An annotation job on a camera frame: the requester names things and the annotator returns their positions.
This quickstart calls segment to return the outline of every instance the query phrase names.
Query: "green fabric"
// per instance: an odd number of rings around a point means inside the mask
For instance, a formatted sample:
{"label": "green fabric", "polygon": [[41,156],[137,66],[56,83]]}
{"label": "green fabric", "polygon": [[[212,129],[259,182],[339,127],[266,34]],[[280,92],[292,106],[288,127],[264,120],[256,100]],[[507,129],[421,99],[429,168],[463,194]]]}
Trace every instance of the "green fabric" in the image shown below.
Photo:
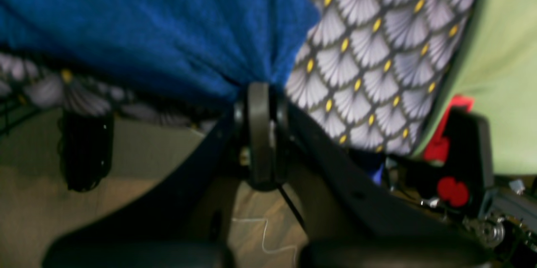
{"label": "green fabric", "polygon": [[447,99],[475,99],[490,122],[496,174],[537,174],[537,6],[535,0],[478,0],[476,19],[439,98],[421,153]]}

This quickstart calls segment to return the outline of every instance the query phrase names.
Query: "red plastic part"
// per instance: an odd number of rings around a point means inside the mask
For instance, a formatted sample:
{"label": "red plastic part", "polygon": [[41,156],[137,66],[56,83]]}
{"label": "red plastic part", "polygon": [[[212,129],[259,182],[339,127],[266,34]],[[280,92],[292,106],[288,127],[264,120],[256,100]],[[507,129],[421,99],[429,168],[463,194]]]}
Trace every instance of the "red plastic part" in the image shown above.
{"label": "red plastic part", "polygon": [[474,99],[461,95],[453,97],[447,106],[441,122],[438,124],[438,128],[434,136],[431,138],[429,144],[425,148],[423,153],[423,159],[425,161],[445,162],[447,160],[447,155],[449,154],[449,138],[443,136],[443,131],[446,128],[449,112],[451,111],[452,107],[463,107],[467,112],[470,112],[474,107]]}
{"label": "red plastic part", "polygon": [[444,177],[437,184],[438,197],[451,207],[462,207],[468,204],[470,192],[463,182],[457,182],[453,177]]}

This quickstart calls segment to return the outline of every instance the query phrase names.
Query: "blue blanket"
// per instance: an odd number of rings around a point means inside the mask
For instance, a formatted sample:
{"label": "blue blanket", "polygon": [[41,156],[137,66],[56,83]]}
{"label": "blue blanket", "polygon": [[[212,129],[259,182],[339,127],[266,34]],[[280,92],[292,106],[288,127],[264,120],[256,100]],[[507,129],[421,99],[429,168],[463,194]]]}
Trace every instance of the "blue blanket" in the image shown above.
{"label": "blue blanket", "polygon": [[0,44],[214,108],[283,87],[317,19],[309,0],[0,0]]}

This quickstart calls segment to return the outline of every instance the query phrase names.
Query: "white cable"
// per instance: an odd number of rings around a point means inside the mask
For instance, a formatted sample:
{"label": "white cable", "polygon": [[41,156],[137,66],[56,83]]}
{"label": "white cable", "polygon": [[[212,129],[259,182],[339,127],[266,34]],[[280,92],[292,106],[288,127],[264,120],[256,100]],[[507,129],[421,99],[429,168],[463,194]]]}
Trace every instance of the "white cable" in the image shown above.
{"label": "white cable", "polygon": [[283,251],[286,251],[286,250],[293,250],[293,267],[296,266],[297,250],[298,250],[298,247],[296,245],[289,245],[289,246],[281,247],[281,248],[274,249],[274,250],[268,250],[268,249],[265,248],[265,236],[266,236],[266,232],[267,232],[267,227],[269,226],[269,223],[268,223],[269,219],[267,219],[267,218],[257,218],[257,219],[237,219],[237,218],[233,218],[232,221],[233,222],[245,222],[245,223],[265,222],[265,229],[263,229],[263,241],[261,241],[261,249],[263,249],[263,252],[268,254],[268,255],[274,255],[276,253],[280,253],[280,252],[283,252]]}

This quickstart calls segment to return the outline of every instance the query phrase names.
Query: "red button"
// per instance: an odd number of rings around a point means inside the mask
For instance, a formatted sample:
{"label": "red button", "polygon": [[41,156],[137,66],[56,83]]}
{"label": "red button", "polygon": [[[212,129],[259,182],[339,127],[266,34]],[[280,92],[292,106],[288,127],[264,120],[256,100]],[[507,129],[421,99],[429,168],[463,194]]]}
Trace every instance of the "red button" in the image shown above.
{"label": "red button", "polygon": [[451,207],[462,207],[468,203],[470,192],[463,182],[453,177],[444,177],[437,184],[438,197],[449,203]]}

